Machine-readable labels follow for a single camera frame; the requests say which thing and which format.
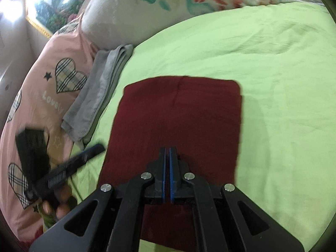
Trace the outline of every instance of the pink pillowcase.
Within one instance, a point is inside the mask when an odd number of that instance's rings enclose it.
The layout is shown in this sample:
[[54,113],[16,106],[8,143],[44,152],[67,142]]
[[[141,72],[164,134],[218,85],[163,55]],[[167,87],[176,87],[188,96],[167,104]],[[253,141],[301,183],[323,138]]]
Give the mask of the pink pillowcase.
[[50,39],[32,66],[10,110],[0,139],[0,209],[20,241],[34,238],[42,220],[23,191],[26,180],[15,144],[15,134],[26,125],[49,134],[48,154],[53,164],[67,160],[73,142],[61,129],[65,112],[83,88],[97,48],[81,30],[81,17]]

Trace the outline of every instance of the silver bolt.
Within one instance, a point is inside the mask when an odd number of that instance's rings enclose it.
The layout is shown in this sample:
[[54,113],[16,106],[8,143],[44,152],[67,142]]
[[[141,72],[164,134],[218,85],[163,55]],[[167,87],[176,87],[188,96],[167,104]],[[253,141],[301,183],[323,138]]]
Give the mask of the silver bolt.
[[109,192],[112,189],[112,186],[110,184],[104,184],[101,185],[100,190],[103,192]]
[[232,192],[232,191],[235,190],[235,186],[232,185],[232,184],[226,184],[226,185],[224,186],[224,189],[225,189],[227,192]]
[[144,172],[144,173],[142,173],[141,178],[143,180],[151,179],[152,178],[152,174],[150,172]]
[[185,175],[184,175],[184,178],[186,180],[193,180],[195,178],[195,175],[192,173],[192,172],[187,172]]

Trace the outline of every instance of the heart pattern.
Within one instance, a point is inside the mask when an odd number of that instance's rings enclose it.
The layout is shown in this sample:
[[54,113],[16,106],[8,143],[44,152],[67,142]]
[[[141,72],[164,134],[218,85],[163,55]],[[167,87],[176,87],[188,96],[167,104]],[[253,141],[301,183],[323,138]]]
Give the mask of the heart pattern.
[[56,93],[74,92],[81,90],[86,83],[85,74],[76,71],[73,59],[61,59],[55,69]]
[[14,99],[14,102],[13,102],[12,107],[11,107],[11,109],[9,111],[9,114],[8,114],[7,122],[9,122],[13,119],[13,116],[14,116],[16,110],[19,108],[20,103],[21,103],[21,90],[17,93],[17,95]]
[[10,163],[8,166],[8,181],[23,208],[26,209],[30,205],[30,202],[24,193],[28,188],[28,181],[22,170],[15,163]]
[[68,23],[65,26],[63,26],[62,28],[60,28],[58,30],[58,34],[61,34],[61,33],[70,33],[72,31],[75,31],[75,29],[78,26],[78,23],[79,23],[79,18],[71,21],[70,23]]

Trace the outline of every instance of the gray towel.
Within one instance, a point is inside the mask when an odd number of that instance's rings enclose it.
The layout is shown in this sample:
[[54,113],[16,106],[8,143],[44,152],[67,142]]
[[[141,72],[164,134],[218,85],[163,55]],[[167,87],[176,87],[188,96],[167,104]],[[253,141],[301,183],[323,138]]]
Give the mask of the gray towel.
[[84,87],[64,115],[61,127],[81,150],[90,142],[132,52],[132,45],[98,51]]

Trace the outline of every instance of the bed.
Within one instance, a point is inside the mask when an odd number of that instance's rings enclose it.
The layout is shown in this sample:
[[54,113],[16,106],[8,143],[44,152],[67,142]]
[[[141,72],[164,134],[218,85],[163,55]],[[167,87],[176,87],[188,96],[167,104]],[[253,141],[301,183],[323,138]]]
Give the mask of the bed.
[[[107,145],[129,84],[163,75],[236,80],[243,122],[235,184],[305,251],[326,249],[336,206],[336,26],[333,4],[323,2],[214,12],[155,34],[135,48],[89,145]],[[73,177],[78,200],[96,189],[103,161]],[[172,250],[141,241],[140,251]]]

